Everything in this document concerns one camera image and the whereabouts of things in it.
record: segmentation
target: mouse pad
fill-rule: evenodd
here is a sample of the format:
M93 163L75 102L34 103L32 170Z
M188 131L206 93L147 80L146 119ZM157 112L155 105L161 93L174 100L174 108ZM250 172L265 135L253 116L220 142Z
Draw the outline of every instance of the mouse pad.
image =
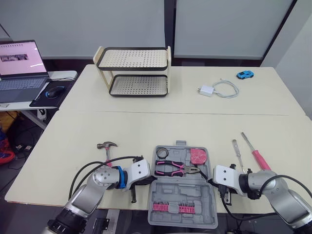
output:
M74 81L72 80L63 80L63 81L51 81L47 87L39 94L38 98L33 100L29 106L55 106L59 107L67 94L69 93L70 89L74 85ZM49 91L50 89L57 87L57 86L65 86L65 91L62 92L58 97L56 98L48 98L46 97L45 93Z

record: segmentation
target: red screwdriver handle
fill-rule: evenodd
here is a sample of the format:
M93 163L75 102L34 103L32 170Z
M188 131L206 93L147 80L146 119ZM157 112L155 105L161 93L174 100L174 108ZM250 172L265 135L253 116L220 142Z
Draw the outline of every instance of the red screwdriver handle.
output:
M269 165L267 164L267 162L264 160L263 156L259 153L258 150L254 150L252 152L255 160L258 162L259 166L261 169L264 170L271 170L271 168L269 167Z

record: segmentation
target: desk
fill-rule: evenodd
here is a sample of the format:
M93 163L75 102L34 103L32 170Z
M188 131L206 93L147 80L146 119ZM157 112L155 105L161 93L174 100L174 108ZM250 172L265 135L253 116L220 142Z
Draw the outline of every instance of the desk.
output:
M236 74L243 70L252 70L254 77L238 79ZM112 97L95 65L90 64L85 67L59 109L96 112L305 115L271 67L172 67L171 75L171 91L166 97ZM203 84L212 85L220 81L220 78L228 79L237 85L240 90L239 96L226 99L217 95L206 97L198 94L198 87ZM232 87L226 84L219 85L217 89L226 93L234 92Z
M63 206L79 168L90 161L106 158L105 151L98 150L96 144L107 140L118 145L111 148L111 158L143 155L150 162L157 145L174 145L176 140L186 140L189 146L208 149L213 168L217 164L238 165L231 142L237 139L244 165L256 172L259 167L241 137L241 131L276 173L293 176L311 188L312 133L311 121L306 116L61 110L56 112L42 134L5 200ZM131 163L131 160L122 160L113 164L128 167ZM287 182L290 188L310 200L298 185ZM148 190L149 186L136 187L135 204L130 203L130 192L106 191L99 208L146 210ZM215 197L217 211L225 213L216 189ZM272 212L265 197L255 201L237 195L232 198L230 209L234 213Z
M50 79L61 79L61 78L67 78L67 77L76 79L77 77L76 71L55 71L55 72L48 72L48 73L49 73ZM31 101L10 102L8 103L9 105L7 107L0 107L0 111L21 111L25 116L27 116L36 125L38 125L42 129L45 129L46 124L43 123L39 118L37 118L37 116L34 115L30 110L54 109L55 106L31 107L29 106L30 103Z

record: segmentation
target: laptop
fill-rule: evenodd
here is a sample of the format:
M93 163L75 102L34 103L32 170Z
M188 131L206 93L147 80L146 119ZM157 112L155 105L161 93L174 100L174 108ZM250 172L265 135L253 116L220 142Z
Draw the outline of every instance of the laptop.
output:
M0 44L0 103L34 100L49 75L34 40Z

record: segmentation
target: blue toy car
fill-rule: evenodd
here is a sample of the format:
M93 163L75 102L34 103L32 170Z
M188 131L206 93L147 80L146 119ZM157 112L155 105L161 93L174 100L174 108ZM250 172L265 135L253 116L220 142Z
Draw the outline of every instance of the blue toy car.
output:
M253 77L254 73L252 71L243 71L243 72L238 73L236 76L239 79L246 79L246 78Z

